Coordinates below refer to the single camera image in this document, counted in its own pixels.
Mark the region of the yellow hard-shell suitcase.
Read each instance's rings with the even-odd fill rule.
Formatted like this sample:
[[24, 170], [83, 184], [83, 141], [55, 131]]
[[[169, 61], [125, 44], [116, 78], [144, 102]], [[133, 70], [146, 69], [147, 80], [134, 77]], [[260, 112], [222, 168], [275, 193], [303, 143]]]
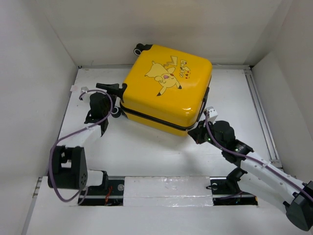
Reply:
[[129, 119], [186, 136], [201, 117], [212, 77], [212, 63], [160, 45], [137, 44], [137, 59], [117, 96]]

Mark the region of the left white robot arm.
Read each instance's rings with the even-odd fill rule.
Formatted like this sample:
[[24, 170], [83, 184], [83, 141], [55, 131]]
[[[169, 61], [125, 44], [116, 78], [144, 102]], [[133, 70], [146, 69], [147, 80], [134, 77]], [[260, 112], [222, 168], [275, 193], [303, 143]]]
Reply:
[[79, 130], [61, 137], [50, 151], [48, 179], [51, 188], [82, 190], [87, 186], [86, 149], [104, 135], [108, 118], [120, 115], [115, 103], [124, 90], [117, 83], [97, 83], [95, 89], [81, 89], [79, 100], [87, 103], [89, 110]]

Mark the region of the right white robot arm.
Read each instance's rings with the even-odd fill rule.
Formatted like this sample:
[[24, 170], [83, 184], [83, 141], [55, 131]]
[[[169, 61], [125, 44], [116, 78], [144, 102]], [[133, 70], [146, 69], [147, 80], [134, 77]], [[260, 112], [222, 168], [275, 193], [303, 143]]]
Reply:
[[197, 143], [210, 143], [236, 168], [228, 174], [226, 187], [232, 193], [253, 194], [281, 210], [297, 228], [309, 231], [313, 226], [313, 183], [305, 183], [275, 167], [250, 146], [236, 139], [227, 121], [200, 121], [188, 131]]

